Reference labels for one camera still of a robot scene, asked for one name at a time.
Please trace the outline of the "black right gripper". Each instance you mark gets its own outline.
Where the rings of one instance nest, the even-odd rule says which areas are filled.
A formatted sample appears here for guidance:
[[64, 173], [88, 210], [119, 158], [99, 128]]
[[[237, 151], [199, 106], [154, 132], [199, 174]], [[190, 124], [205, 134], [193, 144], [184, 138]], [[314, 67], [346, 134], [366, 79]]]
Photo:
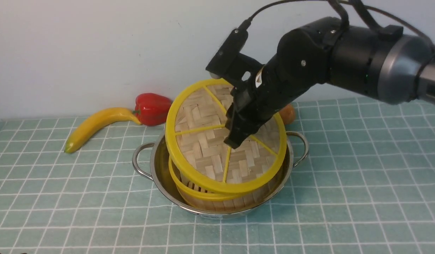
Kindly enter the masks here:
[[325, 17], [293, 29], [279, 40], [274, 56], [246, 89], [233, 87], [233, 102], [226, 114], [229, 134], [224, 143], [239, 148], [272, 116], [316, 84], [328, 81], [330, 36], [340, 32], [342, 20]]

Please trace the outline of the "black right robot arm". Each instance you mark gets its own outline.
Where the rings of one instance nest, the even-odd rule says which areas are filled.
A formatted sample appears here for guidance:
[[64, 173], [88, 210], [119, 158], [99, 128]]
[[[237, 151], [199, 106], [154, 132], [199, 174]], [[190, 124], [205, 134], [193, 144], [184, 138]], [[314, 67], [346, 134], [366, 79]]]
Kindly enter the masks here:
[[233, 85], [225, 138], [238, 148], [282, 108], [312, 86], [328, 83], [397, 105], [411, 100], [435, 104], [435, 50], [422, 38], [389, 25], [374, 31], [325, 17], [291, 30], [265, 64], [240, 51], [248, 38], [244, 21], [224, 41], [206, 70]]

